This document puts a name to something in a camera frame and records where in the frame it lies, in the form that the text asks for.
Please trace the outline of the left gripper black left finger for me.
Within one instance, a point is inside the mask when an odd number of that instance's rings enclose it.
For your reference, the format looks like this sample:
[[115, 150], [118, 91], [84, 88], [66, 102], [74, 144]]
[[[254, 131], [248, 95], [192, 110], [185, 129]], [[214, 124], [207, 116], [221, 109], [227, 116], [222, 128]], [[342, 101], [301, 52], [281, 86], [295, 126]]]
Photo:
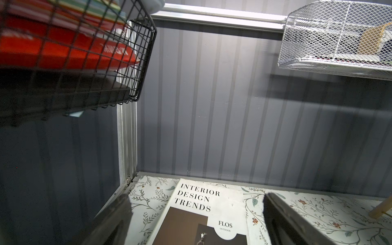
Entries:
[[131, 218], [130, 199], [122, 194], [73, 238], [73, 244], [124, 245]]

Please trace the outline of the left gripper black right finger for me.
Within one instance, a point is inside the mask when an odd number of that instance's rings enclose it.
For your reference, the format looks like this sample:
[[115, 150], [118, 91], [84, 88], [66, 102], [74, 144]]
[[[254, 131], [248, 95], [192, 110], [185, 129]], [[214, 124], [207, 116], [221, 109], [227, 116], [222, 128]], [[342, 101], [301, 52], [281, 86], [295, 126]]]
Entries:
[[263, 216], [273, 245], [334, 244], [275, 193], [264, 195]]

